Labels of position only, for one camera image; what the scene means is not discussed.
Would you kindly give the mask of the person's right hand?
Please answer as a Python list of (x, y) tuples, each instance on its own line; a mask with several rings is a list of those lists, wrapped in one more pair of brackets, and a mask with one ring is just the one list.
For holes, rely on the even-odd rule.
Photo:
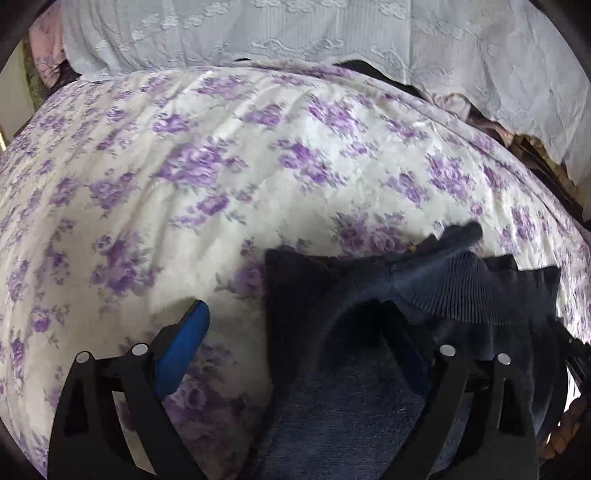
[(570, 403), (558, 426), (539, 445), (538, 454), (540, 459), (549, 460), (562, 454), (589, 419), (588, 400), (585, 396), (579, 396)]

